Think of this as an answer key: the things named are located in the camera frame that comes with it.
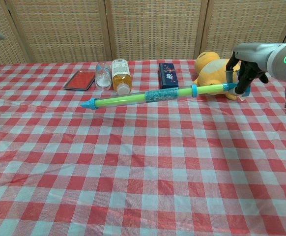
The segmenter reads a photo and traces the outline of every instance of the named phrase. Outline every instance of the bottle label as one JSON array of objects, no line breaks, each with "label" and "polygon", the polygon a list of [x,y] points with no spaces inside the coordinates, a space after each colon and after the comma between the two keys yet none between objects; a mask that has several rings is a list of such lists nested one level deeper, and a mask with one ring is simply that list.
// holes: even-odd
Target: bottle label
[{"label": "bottle label", "polygon": [[95,67],[95,71],[99,72],[100,70],[104,69],[105,71],[107,71],[108,74],[110,74],[110,76],[112,75],[112,72],[110,70],[109,65],[107,65],[106,62],[100,62],[96,65]]},{"label": "bottle label", "polygon": [[130,75],[128,62],[123,59],[114,60],[112,62],[112,74],[113,77],[118,74]]}]

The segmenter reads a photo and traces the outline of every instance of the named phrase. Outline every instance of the bottle cap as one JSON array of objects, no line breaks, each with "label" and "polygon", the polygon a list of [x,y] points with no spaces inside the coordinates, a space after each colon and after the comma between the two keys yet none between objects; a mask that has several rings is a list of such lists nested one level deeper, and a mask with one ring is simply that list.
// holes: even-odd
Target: bottle cap
[{"label": "bottle cap", "polygon": [[129,94],[130,93],[130,87],[125,83],[119,84],[117,86],[117,93],[118,93],[118,95]]},{"label": "bottle cap", "polygon": [[98,76],[96,84],[98,85],[99,88],[108,88],[109,89],[110,86],[112,85],[112,81],[108,77]]}]

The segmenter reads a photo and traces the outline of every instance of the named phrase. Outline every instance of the blue nozzle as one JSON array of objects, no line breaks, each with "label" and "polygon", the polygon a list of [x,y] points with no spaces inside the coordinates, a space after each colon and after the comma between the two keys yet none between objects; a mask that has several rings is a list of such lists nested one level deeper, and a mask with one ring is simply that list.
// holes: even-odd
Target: blue nozzle
[{"label": "blue nozzle", "polygon": [[97,100],[97,98],[92,98],[89,101],[83,102],[80,104],[81,107],[83,108],[89,108],[92,110],[96,110],[98,109],[98,107],[95,106],[95,101]]}]

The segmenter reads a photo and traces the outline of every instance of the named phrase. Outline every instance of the plush toy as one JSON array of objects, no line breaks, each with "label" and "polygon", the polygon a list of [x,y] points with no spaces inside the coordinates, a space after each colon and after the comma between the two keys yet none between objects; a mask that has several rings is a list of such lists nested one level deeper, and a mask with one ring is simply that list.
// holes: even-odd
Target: plush toy
[{"label": "plush toy", "polygon": [[[229,59],[220,59],[215,52],[203,52],[201,53],[195,61],[195,70],[198,74],[197,79],[194,83],[198,86],[206,85],[219,85],[226,83],[226,64]],[[233,81],[236,81],[236,73],[240,66],[236,65],[233,70]],[[225,96],[230,100],[236,100],[237,97],[229,94],[228,92],[222,92],[220,94],[225,94]]]}]

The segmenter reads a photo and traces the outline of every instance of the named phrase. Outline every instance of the blue label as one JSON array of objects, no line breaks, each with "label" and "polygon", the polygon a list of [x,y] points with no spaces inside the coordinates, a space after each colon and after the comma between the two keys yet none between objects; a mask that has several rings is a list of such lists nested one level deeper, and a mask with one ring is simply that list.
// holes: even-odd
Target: blue label
[{"label": "blue label", "polygon": [[106,70],[107,73],[109,73],[110,75],[112,74],[109,67],[107,67],[106,65],[102,66],[102,65],[100,65],[100,64],[97,64],[97,65],[96,65],[96,68],[95,68],[95,71],[98,72],[98,71],[100,71],[101,69]]},{"label": "blue label", "polygon": [[167,101],[178,98],[178,88],[167,88],[145,93],[146,102]]}]

